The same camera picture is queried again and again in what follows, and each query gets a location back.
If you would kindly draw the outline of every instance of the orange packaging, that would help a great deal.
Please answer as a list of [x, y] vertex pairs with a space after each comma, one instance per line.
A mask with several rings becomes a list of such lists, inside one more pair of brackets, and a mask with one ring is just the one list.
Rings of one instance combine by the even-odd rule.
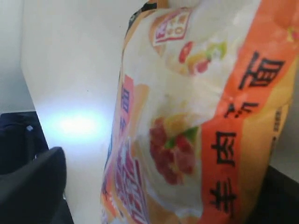
[[134, 14], [102, 223], [244, 223], [292, 101], [298, 52], [298, 0], [151, 0]]

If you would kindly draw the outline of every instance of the plastic bag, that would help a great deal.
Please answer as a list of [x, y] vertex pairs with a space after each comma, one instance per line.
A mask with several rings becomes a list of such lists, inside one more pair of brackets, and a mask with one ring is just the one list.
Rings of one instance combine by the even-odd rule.
[[167, 6], [129, 23], [103, 223], [244, 223], [292, 101], [299, 1]]

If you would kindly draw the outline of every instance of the orange stripe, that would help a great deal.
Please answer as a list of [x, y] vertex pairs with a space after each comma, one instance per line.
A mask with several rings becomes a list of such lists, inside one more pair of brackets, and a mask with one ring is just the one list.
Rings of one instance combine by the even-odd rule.
[[[261, 5], [250, 27], [248, 36], [240, 53], [240, 57], [235, 64], [235, 68], [231, 73], [227, 85], [224, 89], [220, 102], [217, 106], [214, 118], [202, 125], [202, 197], [204, 203], [204, 213], [199, 224], [210, 223], [228, 223], [230, 214], [224, 212], [224, 204], [221, 202], [221, 211], [217, 210], [215, 205], [211, 204], [215, 201], [215, 196], [210, 194], [210, 190], [216, 190], [216, 184], [221, 182], [220, 194], [223, 196], [224, 183], [228, 186], [228, 178], [230, 179], [232, 193], [236, 194], [237, 199], [234, 200], [234, 213], [241, 210], [240, 190], [238, 189], [238, 175], [240, 168], [241, 155], [241, 139], [243, 121], [250, 116], [249, 113], [243, 112], [240, 117], [235, 118], [235, 113], [229, 115], [228, 118], [224, 114], [228, 110], [230, 104], [234, 105], [235, 110], [239, 110], [244, 102], [257, 103], [256, 107], [247, 107], [253, 113], [259, 113], [267, 102], [271, 91], [276, 84], [284, 77], [289, 70], [291, 63], [294, 61], [298, 53], [298, 43], [288, 41], [288, 28], [299, 25], [299, 2], [297, 0], [288, 1], [272, 1], [262, 0]], [[284, 61], [284, 65], [279, 74], [266, 87], [253, 86], [249, 87], [252, 76], [249, 74], [243, 83], [240, 84], [245, 72], [252, 60], [254, 52], [259, 53], [259, 57], [252, 71], [256, 71], [263, 58], [273, 61]], [[222, 164], [217, 165], [217, 150], [212, 145], [216, 143], [216, 133], [235, 133], [235, 137], [229, 137], [229, 145], [234, 140], [233, 151], [235, 167]], [[231, 223], [238, 223], [237, 219], [231, 219]]]

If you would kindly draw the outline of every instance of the white wall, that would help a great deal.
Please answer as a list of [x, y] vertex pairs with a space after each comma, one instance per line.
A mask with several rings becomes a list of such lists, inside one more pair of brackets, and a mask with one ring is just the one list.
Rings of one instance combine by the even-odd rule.
[[32, 111], [21, 67], [23, 0], [0, 0], [0, 113]]

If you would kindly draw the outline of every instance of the food package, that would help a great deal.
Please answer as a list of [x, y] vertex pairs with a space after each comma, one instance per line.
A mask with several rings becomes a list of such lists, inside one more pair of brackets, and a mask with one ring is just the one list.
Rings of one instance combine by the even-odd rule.
[[298, 52], [298, 0], [145, 4], [122, 52], [102, 223], [244, 223], [292, 102]]

